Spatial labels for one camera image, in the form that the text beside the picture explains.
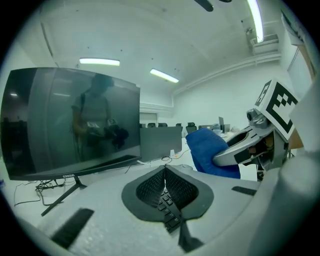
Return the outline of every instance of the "monitor stand leg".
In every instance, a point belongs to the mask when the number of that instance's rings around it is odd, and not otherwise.
[[[68,189],[62,196],[60,196],[53,204],[51,204],[43,213],[41,213],[42,217],[45,216],[48,212],[50,212],[56,205],[61,203],[63,199],[69,196],[73,191],[75,191],[78,188],[84,189],[87,187],[86,185],[83,185],[81,183],[81,181],[77,176],[74,176],[74,179],[75,179],[75,184],[70,189]]]

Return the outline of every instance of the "black monitor screen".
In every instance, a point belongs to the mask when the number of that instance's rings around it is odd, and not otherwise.
[[[11,71],[1,105],[1,147],[12,180],[104,171],[140,159],[140,89],[67,68]]]

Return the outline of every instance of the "desk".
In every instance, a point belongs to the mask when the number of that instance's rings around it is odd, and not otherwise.
[[[227,140],[232,135],[233,135],[232,133],[228,132],[226,137],[224,137],[223,139]],[[196,167],[192,160],[191,152],[189,150],[189,147],[187,145],[185,138],[182,139],[182,151],[178,152],[176,156],[177,158],[173,158],[172,161],[171,159],[168,159],[166,161],[157,159],[157,160],[151,161],[146,165],[131,165],[130,167],[127,166],[127,167],[118,168],[118,169],[110,169],[110,170],[106,170],[106,171],[102,171],[94,174],[80,176],[79,179],[84,185],[89,186],[90,184],[100,181],[102,179],[108,179],[110,177],[124,175],[127,171],[139,172],[140,170],[143,170],[152,166],[165,165],[169,162],[173,166],[182,165],[182,164],[188,165],[188,166],[191,166],[196,171]],[[5,170],[6,167],[3,162],[0,162],[0,168],[1,170]],[[241,174],[242,180],[257,181],[257,169],[255,165],[252,164],[252,165],[244,166],[243,164],[240,164],[239,168],[240,168],[240,174]],[[41,201],[38,201],[38,202],[19,204],[16,207],[14,207],[14,193],[15,193],[16,186],[21,183],[27,184],[28,181],[22,182],[22,181],[10,180],[7,172],[3,171],[3,173],[5,173],[5,175],[1,174],[1,179],[5,180],[5,187],[2,189],[2,192],[4,193],[11,209],[17,216],[25,219],[35,227],[38,226],[39,223],[42,222],[44,218],[46,218],[46,215],[44,217],[41,217],[41,213],[47,208],[47,206],[44,206]],[[63,179],[60,179],[60,180],[57,180],[57,182],[58,184],[62,184],[64,181]],[[38,200],[39,197],[35,192],[35,186],[38,185],[39,183],[40,181],[37,181],[36,183],[31,183],[25,186],[24,185],[18,186],[15,193],[15,203]],[[42,194],[43,194],[45,203],[46,204],[53,203],[74,184],[75,182],[73,178],[67,178],[66,186],[44,190]],[[77,189],[75,192],[69,195],[64,201],[71,200],[73,196],[79,193],[79,191],[80,190]]]

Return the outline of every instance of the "keyboard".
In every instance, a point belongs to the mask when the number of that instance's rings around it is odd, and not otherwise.
[[[171,200],[171,196],[165,188],[161,194],[158,210],[163,212],[165,229],[172,233],[181,225],[181,212]]]

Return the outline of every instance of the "blue fabric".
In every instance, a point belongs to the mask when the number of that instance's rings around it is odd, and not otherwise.
[[[240,179],[238,165],[215,166],[212,163],[213,156],[228,148],[228,144],[219,135],[208,128],[201,128],[185,138],[198,172]]]

